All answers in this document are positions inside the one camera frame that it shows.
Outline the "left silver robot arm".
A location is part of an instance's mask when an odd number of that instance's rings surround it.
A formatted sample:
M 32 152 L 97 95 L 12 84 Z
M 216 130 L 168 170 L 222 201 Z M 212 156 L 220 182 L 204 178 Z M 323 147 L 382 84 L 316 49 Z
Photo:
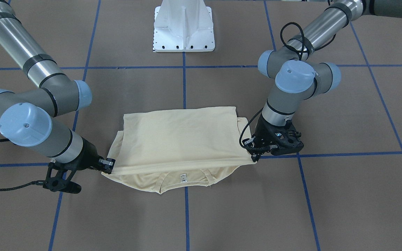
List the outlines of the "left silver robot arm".
M 337 112 L 326 118 L 332 105 L 307 108 L 316 97 L 335 94 L 345 83 L 351 92 L 362 94 L 365 87 L 381 107 L 381 125 L 393 137 L 394 151 L 401 150 L 402 127 L 395 126 L 398 116 L 390 118 L 379 89 L 402 81 L 402 0 L 324 0 L 292 2 L 300 7 L 300 17 L 309 19 L 282 23 L 284 39 L 275 50 L 258 59 L 256 70 L 270 85 L 262 107 L 249 119 L 241 132 L 239 145 L 257 162 L 264 157 L 296 158 L 305 144 L 302 130 L 306 119 L 319 130 L 319 141 L 343 141 L 332 125 Z

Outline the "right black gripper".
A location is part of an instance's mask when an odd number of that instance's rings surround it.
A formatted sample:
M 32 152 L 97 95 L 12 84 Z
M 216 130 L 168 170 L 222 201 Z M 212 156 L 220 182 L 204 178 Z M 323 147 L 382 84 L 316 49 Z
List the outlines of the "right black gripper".
M 101 158 L 97 153 L 96 147 L 92 143 L 84 138 L 82 138 L 82 140 L 82 151 L 76 159 L 70 162 L 69 170 L 91 169 L 99 170 L 105 174 L 111 174 L 116 160 L 112 158 Z

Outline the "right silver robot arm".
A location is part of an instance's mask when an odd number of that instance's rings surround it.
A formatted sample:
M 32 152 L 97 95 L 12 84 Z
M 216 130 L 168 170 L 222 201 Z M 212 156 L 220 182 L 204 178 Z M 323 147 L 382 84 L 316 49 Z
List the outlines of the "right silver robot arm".
M 91 104 L 88 84 L 63 73 L 4 0 L 0 0 L 0 44 L 37 86 L 22 93 L 0 89 L 0 133 L 58 163 L 110 174 L 115 160 L 99 156 L 93 144 L 56 120 Z

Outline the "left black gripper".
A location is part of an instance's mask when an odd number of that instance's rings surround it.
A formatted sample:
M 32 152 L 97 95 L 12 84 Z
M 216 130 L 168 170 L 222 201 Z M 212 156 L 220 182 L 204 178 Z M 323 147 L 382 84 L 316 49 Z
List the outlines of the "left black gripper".
M 270 135 L 270 124 L 261 115 L 257 121 L 255 127 L 255 138 L 246 138 L 241 141 L 241 146 L 244 149 L 250 149 L 249 153 L 253 162 L 257 162 L 260 157 L 266 153 L 270 153 L 271 147 L 276 147 L 276 145 L 271 145 L 272 136 Z

